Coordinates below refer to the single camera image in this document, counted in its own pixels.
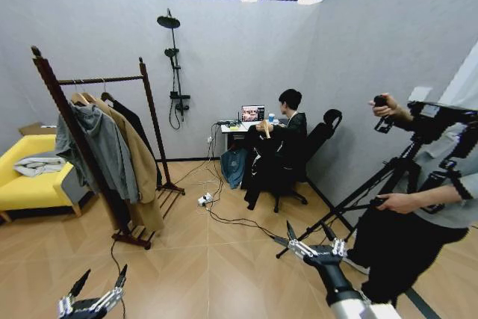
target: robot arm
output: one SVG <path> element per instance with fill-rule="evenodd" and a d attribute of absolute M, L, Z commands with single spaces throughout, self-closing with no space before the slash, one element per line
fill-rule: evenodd
<path fill-rule="evenodd" d="M 393 306 L 389 304 L 371 305 L 370 301 L 356 291 L 339 267 L 346 255 L 345 243 L 322 223 L 330 245 L 308 246 L 298 241 L 289 222 L 288 237 L 274 240 L 292 250 L 306 264 L 314 267 L 320 275 L 327 290 L 326 302 L 338 319 L 400 319 Z"/>
<path fill-rule="evenodd" d="M 88 270 L 72 287 L 68 295 L 58 301 L 59 319 L 100 319 L 122 299 L 124 291 L 122 287 L 126 281 L 128 265 L 121 270 L 114 288 L 101 298 L 76 300 L 84 283 L 90 275 Z"/>

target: wooden clothes rack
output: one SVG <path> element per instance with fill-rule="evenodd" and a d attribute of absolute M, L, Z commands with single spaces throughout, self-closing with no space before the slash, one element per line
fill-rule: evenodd
<path fill-rule="evenodd" d="M 90 168 L 93 178 L 95 179 L 99 190 L 102 192 L 103 197 L 108 204 L 108 207 L 113 212 L 114 219 L 117 222 L 119 231 L 113 234 L 112 238 L 117 241 L 122 241 L 130 244 L 135 244 L 138 246 L 144 247 L 146 250 L 151 248 L 151 238 L 154 233 L 152 233 L 147 240 L 142 239 L 144 230 L 137 236 L 134 237 L 131 233 L 131 230 L 128 228 L 128 220 L 125 218 L 124 213 L 121 212 L 120 208 L 116 205 L 118 201 L 122 201 L 119 194 L 116 191 L 111 190 L 108 187 L 105 176 L 101 171 L 94 154 L 88 144 L 83 131 L 81 130 L 80 125 L 76 121 L 75 115 L 73 114 L 72 109 L 69 106 L 68 100 L 66 99 L 61 86 L 64 85 L 75 85 L 75 84 L 98 84 L 106 82 L 118 82 L 118 81 L 131 81 L 131 80 L 143 80 L 144 90 L 146 92 L 146 98 L 148 100 L 149 111 L 151 112 L 151 119 L 153 126 L 155 128 L 156 141 L 158 142 L 159 152 L 161 154 L 161 163 L 163 164 L 164 174 L 166 176 L 166 183 L 157 190 L 160 191 L 159 198 L 163 193 L 168 193 L 166 198 L 161 203 L 161 208 L 164 206 L 166 201 L 171 197 L 173 193 L 175 195 L 172 197 L 172 201 L 164 213 L 164 217 L 168 214 L 174 202 L 177 200 L 180 194 L 183 196 L 186 194 L 184 188 L 179 188 L 171 182 L 170 171 L 166 162 L 166 153 L 164 152 L 163 141 L 161 139 L 161 132 L 159 131 L 158 117 L 156 116 L 155 103 L 152 98 L 151 86 L 149 85 L 148 72 L 146 71 L 146 65 L 143 62 L 143 59 L 140 58 L 140 73 L 141 75 L 137 76 L 126 76 L 122 78 L 85 78 L 78 80 L 57 80 L 55 74 L 53 73 L 52 68 L 47 59 L 43 58 L 40 50 L 36 46 L 31 47 L 31 51 L 34 54 L 33 62 L 40 73 L 45 85 L 47 86 L 52 98 L 55 101 L 55 104 L 60 111 L 61 116 L 64 118 L 66 125 L 68 126 L 69 131 L 71 132 L 73 139 L 78 146 L 81 155 L 87 163 L 88 168 Z"/>

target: power strip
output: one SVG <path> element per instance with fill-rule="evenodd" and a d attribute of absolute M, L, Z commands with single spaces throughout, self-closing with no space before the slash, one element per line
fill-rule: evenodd
<path fill-rule="evenodd" d="M 200 197 L 197 202 L 199 203 L 199 205 L 201 206 L 205 206 L 206 203 L 209 203 L 209 202 L 212 202 L 212 195 L 207 192 L 207 194 L 205 194 L 204 196 Z"/>

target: laptop screen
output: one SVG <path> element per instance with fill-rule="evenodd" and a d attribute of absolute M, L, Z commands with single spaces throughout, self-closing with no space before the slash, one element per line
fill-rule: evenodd
<path fill-rule="evenodd" d="M 263 105 L 251 105 L 242 107 L 242 121 L 262 121 L 264 119 L 265 107 Z"/>

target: yellow sofa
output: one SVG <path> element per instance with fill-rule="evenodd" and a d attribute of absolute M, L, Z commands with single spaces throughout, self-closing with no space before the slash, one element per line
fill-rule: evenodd
<path fill-rule="evenodd" d="M 73 204 L 61 184 L 73 170 L 66 163 L 60 172 L 42 173 L 35 177 L 23 176 L 13 169 L 20 159 L 55 149 L 54 134 L 24 136 L 0 157 L 0 216 L 10 222 L 6 211 L 13 209 L 70 206 L 77 217 L 81 216 L 78 204 Z"/>

